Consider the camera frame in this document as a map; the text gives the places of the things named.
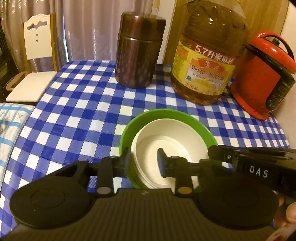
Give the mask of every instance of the round black disc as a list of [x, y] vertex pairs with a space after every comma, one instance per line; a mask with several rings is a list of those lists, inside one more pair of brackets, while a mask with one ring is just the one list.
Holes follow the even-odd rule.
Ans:
[[20, 188], [9, 204], [17, 223], [39, 229], [70, 224], [90, 205], [90, 194], [81, 185], [58, 176], [47, 176]]
[[199, 210], [211, 221], [232, 229], [270, 224], [279, 206], [274, 192], [243, 176], [227, 176], [197, 194]]

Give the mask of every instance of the thermos lid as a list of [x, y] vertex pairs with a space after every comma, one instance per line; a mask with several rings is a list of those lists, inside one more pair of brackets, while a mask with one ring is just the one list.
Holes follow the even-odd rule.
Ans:
[[121, 15], [119, 34], [145, 41], [161, 41], [165, 19], [152, 14], [124, 12]]
[[[267, 37], [274, 37], [279, 41], [281, 41], [285, 46], [285, 48], [287, 49], [288, 53], [283, 51], [280, 47], [278, 47], [274, 43], [267, 40], [266, 39]], [[265, 32], [259, 33], [254, 38], [252, 38], [249, 44], [261, 50], [262, 52], [264, 52], [265, 54], [273, 58], [275, 61], [282, 64], [285, 68], [291, 71], [291, 73], [295, 74], [296, 63], [295, 63], [293, 52], [289, 47], [289, 45], [285, 42], [285, 40], [281, 36], [270, 31], [265, 31]]]

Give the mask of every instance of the rice cooker handle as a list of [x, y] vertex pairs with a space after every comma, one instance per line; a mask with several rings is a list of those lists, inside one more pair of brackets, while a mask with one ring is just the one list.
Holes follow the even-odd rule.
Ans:
[[267, 37], [274, 37], [274, 38], [278, 39], [279, 41], [281, 41], [282, 44], [285, 46], [285, 48], [288, 52], [288, 55], [295, 61], [293, 51], [291, 50], [290, 46], [286, 43], [286, 41], [281, 36], [277, 35], [276, 33], [270, 32], [270, 31], [260, 33], [257, 36], [257, 38], [263, 38], [263, 39], [265, 39]]

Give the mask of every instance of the green bowl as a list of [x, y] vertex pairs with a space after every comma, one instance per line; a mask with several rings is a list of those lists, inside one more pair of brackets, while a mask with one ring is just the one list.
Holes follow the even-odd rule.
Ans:
[[[207, 148], [212, 145], [217, 145], [216, 139], [212, 135], [212, 133], [197, 119], [192, 116], [172, 109], [155, 109], [144, 112], [134, 119], [126, 126], [124, 129], [119, 144], [119, 154], [121, 155], [126, 148], [130, 148], [135, 138], [136, 134], [148, 123], [158, 119], [175, 119], [178, 121], [182, 121], [185, 124], [191, 126], [198, 134], [200, 134], [201, 138], [205, 142]], [[135, 165], [131, 162], [130, 170], [128, 173], [128, 179], [133, 184], [135, 188], [147, 188], [139, 179], [135, 172]]]

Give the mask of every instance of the chair seat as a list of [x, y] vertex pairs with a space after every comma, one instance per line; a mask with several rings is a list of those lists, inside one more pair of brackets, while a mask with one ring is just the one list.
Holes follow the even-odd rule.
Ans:
[[56, 71], [28, 74], [8, 95], [7, 102], [38, 102]]

